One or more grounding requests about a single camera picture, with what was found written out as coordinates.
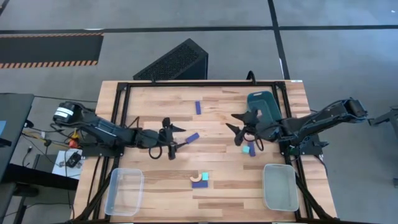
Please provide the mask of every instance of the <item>black floor mat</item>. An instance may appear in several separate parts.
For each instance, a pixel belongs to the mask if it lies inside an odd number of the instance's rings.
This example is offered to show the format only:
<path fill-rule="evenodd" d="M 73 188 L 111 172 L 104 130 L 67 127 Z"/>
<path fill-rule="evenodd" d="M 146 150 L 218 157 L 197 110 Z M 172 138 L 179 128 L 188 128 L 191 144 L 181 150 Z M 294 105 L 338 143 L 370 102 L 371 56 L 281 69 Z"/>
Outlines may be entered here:
<path fill-rule="evenodd" d="M 96 65 L 102 33 L 0 35 L 0 68 Z"/>

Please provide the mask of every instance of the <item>navy blue block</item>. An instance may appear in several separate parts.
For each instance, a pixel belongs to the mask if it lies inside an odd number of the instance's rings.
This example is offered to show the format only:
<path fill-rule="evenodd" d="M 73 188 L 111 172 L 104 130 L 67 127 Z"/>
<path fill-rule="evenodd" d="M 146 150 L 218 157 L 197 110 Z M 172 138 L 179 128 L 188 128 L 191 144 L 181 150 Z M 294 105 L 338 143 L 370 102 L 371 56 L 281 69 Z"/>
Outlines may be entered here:
<path fill-rule="evenodd" d="M 192 182 L 192 188 L 207 188 L 207 187 L 209 187 L 209 183 L 207 182 L 207 180 Z"/>
<path fill-rule="evenodd" d="M 248 142 L 248 146 L 250 148 L 249 153 L 251 157 L 256 156 L 256 150 L 254 148 L 254 143 L 253 142 Z"/>
<path fill-rule="evenodd" d="M 196 101 L 196 102 L 195 102 L 195 106 L 197 107 L 197 114 L 201 114 L 201 110 L 200 110 L 200 101 Z"/>
<path fill-rule="evenodd" d="M 191 142 L 193 142 L 194 140 L 196 140 L 198 138 L 199 138 L 199 134 L 195 133 L 195 134 L 192 134 L 191 136 L 189 136 L 188 138 L 186 138 L 185 142 L 187 144 L 190 144 Z"/>

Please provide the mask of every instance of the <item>black metal frame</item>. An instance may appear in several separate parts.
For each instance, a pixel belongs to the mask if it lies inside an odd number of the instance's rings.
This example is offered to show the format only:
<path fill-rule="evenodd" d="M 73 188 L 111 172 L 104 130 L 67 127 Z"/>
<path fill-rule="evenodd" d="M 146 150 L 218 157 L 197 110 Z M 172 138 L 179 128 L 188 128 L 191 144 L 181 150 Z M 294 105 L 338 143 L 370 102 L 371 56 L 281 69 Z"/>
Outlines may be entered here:
<path fill-rule="evenodd" d="M 113 105 L 113 112 L 112 112 L 112 117 L 111 117 L 111 122 L 116 123 L 116 117 L 118 115 L 118 108 L 120 104 L 120 97 L 121 93 L 125 91 L 124 95 L 124 101 L 123 101 L 123 108 L 122 108 L 122 115 L 121 115 L 121 122 L 119 125 L 123 126 L 126 124 L 126 118 L 127 118 L 127 109 L 129 106 L 129 98 L 131 95 L 131 88 L 133 87 L 173 87 L 173 86 L 268 86 L 271 87 L 272 89 L 272 94 L 274 95 L 274 98 L 277 102 L 277 105 L 280 109 L 280 104 L 279 104 L 279 96 L 278 96 L 278 90 L 281 91 L 282 93 L 282 98 L 284 100 L 284 106 L 286 110 L 286 117 L 292 117 L 292 113 L 290 110 L 290 105 L 289 105 L 289 99 L 287 95 L 287 89 L 286 89 L 286 84 L 285 82 L 263 82 L 263 81 L 256 81 L 254 75 L 249 72 L 247 80 L 250 81 L 242 81 L 242 82 L 138 82 L 138 83 L 118 83 L 118 87 L 116 90 L 116 96 L 115 96 L 115 101 Z M 281 152 L 286 152 L 282 153 L 285 157 L 285 162 L 286 164 L 292 165 L 290 161 L 290 156 L 287 153 L 288 150 L 288 145 L 286 144 L 279 144 L 280 146 L 280 151 Z M 307 188 L 307 184 L 305 181 L 305 175 L 304 175 L 304 169 L 303 169 L 303 164 L 301 161 L 300 157 L 296 157 L 296 166 L 298 170 L 298 176 L 300 178 L 301 183 Z M 101 169 L 101 175 L 99 178 L 99 186 L 98 189 L 101 188 L 101 186 L 104 184 L 104 180 L 107 176 L 108 173 L 108 165 L 109 165 L 109 157 L 104 157 L 103 161 L 103 166 Z M 118 167 L 119 165 L 119 158 L 115 158 L 113 168 Z M 93 219 L 99 219 L 99 213 L 100 213 L 100 204 L 99 202 L 97 206 L 95 207 L 94 214 L 93 214 Z M 307 199 L 304 199 L 304 204 L 305 204 L 305 210 L 307 213 L 307 218 L 313 219 L 313 214 L 312 214 L 312 209 L 311 206 L 308 202 Z M 300 220 L 302 218 L 300 209 L 295 212 L 295 218 L 296 220 Z M 106 215 L 105 220 L 110 220 L 110 216 Z"/>

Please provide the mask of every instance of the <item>wooden tabletop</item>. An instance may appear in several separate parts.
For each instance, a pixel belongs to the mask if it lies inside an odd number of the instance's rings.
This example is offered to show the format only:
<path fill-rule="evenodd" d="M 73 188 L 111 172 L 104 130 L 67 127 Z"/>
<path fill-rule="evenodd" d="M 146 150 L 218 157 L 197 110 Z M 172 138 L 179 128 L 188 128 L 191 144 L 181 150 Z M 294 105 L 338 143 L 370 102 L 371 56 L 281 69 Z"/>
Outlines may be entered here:
<path fill-rule="evenodd" d="M 111 119 L 118 81 L 103 82 L 96 113 Z M 286 81 L 293 116 L 310 113 L 302 82 Z M 271 91 L 264 86 L 226 87 L 133 87 L 129 98 L 127 121 L 140 116 L 139 126 L 144 129 L 161 128 L 164 117 L 186 129 L 175 133 L 177 142 L 183 142 L 193 133 L 200 139 L 181 147 L 175 160 L 168 160 L 167 151 L 153 160 L 148 150 L 126 148 L 120 168 L 140 169 L 144 173 L 144 192 L 141 209 L 133 217 L 112 216 L 112 222 L 272 222 L 294 221 L 293 212 L 269 210 L 264 206 L 262 170 L 266 164 L 284 164 L 279 146 L 264 141 L 264 151 L 256 149 L 256 156 L 242 153 L 242 146 L 234 145 L 234 134 L 225 123 L 242 126 L 231 113 L 244 113 L 247 95 L 256 91 Z M 201 115 L 196 115 L 195 101 L 201 103 Z M 314 156 L 301 156 L 309 191 L 327 213 L 336 216 L 328 179 L 324 167 Z M 96 158 L 83 165 L 75 198 L 75 212 L 86 207 L 88 192 Z M 102 161 L 98 167 L 93 196 L 98 188 Z M 201 172 L 209 173 L 209 187 L 193 189 L 190 177 Z M 104 215 L 104 200 L 100 217 Z M 305 208 L 299 191 L 300 209 Z"/>

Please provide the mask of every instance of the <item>desk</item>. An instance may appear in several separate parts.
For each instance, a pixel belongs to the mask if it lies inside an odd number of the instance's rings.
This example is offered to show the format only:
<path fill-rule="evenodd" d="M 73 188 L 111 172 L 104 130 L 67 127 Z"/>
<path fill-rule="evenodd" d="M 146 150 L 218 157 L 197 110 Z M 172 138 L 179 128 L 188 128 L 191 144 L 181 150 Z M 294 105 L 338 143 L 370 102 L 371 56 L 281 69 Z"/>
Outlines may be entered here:
<path fill-rule="evenodd" d="M 103 82 L 96 113 L 111 119 L 117 81 Z M 302 82 L 286 81 L 292 114 L 309 114 L 307 97 Z M 198 132 L 201 136 L 190 145 L 178 150 L 177 158 L 169 161 L 167 155 L 152 160 L 147 150 L 126 148 L 120 159 L 120 168 L 140 169 L 146 182 L 139 213 L 134 217 L 111 217 L 111 222 L 272 222 L 294 221 L 293 212 L 269 210 L 263 205 L 262 170 L 266 164 L 284 164 L 279 146 L 264 141 L 264 152 L 256 149 L 256 157 L 241 152 L 234 145 L 234 134 L 225 123 L 241 126 L 231 113 L 246 110 L 246 97 L 255 91 L 271 91 L 264 86 L 212 86 L 212 87 L 134 87 L 127 110 L 126 124 L 140 116 L 140 127 L 161 128 L 165 116 L 173 124 L 186 129 L 175 133 L 177 142 Z M 201 101 L 201 115 L 196 115 L 195 101 Z M 119 104 L 117 123 L 121 119 Z M 309 191 L 332 216 L 336 216 L 324 167 L 313 156 L 302 156 Z M 77 214 L 85 208 L 96 158 L 85 161 L 75 199 Z M 93 192 L 98 188 L 101 166 L 98 167 Z M 208 189 L 192 189 L 191 176 L 209 172 Z M 106 194 L 101 203 L 100 218 Z M 300 209 L 305 217 L 300 195 Z"/>

